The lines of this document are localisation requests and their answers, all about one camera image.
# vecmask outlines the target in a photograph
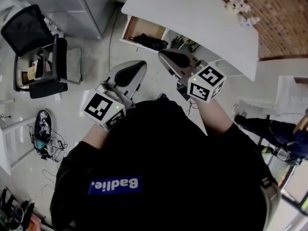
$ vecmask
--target desk leg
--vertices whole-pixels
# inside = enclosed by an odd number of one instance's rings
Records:
[[[8,134],[9,132],[12,132],[12,131],[14,131],[14,130],[22,127],[22,126],[25,126],[25,125],[32,123],[32,122],[35,122],[35,120],[36,120],[36,116],[31,117],[31,118],[27,118],[25,120],[22,120],[22,121],[14,123],[14,124],[8,125],[5,128],[2,128],[2,132],[4,134]]]
[[[7,99],[7,100],[0,100],[0,104],[7,104],[7,103],[13,103],[15,99]]]

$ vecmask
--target open drawer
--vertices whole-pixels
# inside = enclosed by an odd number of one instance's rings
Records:
[[[135,45],[139,48],[158,52],[156,50],[138,44],[130,39],[144,33],[148,37],[164,40],[168,31],[169,29],[163,26],[129,15],[127,24],[125,26],[122,37],[120,38],[120,41]]]

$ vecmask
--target white floor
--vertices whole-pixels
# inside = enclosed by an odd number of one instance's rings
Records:
[[[133,100],[135,102],[154,100],[163,92],[169,99],[181,105],[184,111],[187,111],[189,103],[177,93],[175,78],[171,77],[163,68],[157,54],[144,49],[137,51],[134,46],[118,40],[126,20],[127,16],[120,13],[111,44],[111,67],[129,60],[145,60],[147,62],[147,74]],[[80,104],[84,91],[96,87],[108,72],[111,24],[107,28],[103,40],[100,41],[66,38],[69,46],[80,46],[83,50],[83,82],[79,86],[69,85],[68,91],[62,93],[62,99],[57,102],[53,96],[32,100],[28,93],[13,90],[14,53],[2,40],[0,43],[0,100],[15,98],[14,103],[0,107],[0,114],[12,116],[12,120],[6,119],[5,121],[11,123],[19,121],[20,118],[36,116],[40,109],[48,108],[54,120],[53,129],[64,137],[68,144],[66,151],[69,152],[93,124],[86,117],[79,116]],[[227,79],[224,89],[217,97],[229,115],[231,115],[232,106],[237,102],[237,94],[233,93],[229,87],[230,80]],[[192,109],[189,118],[204,131],[198,110]],[[20,131],[16,131],[16,145],[20,155],[32,148],[28,127],[24,127],[22,133],[20,135]],[[8,186],[19,200],[24,200],[27,197],[35,199],[35,211],[46,216],[46,221],[50,223],[49,205],[54,187],[51,181],[55,182],[55,177],[45,172],[47,177],[51,179],[49,181],[43,176],[42,170],[46,169],[56,175],[57,167],[57,163],[44,161],[33,151],[13,169],[11,177],[0,168],[1,184]]]

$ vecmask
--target black pants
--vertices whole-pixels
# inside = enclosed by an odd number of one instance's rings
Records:
[[[270,127],[272,128],[274,126],[278,126],[279,125],[278,121],[272,121],[269,119],[259,119],[259,118],[246,119],[244,116],[241,115],[237,115],[234,121],[247,131],[252,132],[257,136],[266,139],[272,145],[277,147],[284,146],[275,138],[275,136],[269,129]]]

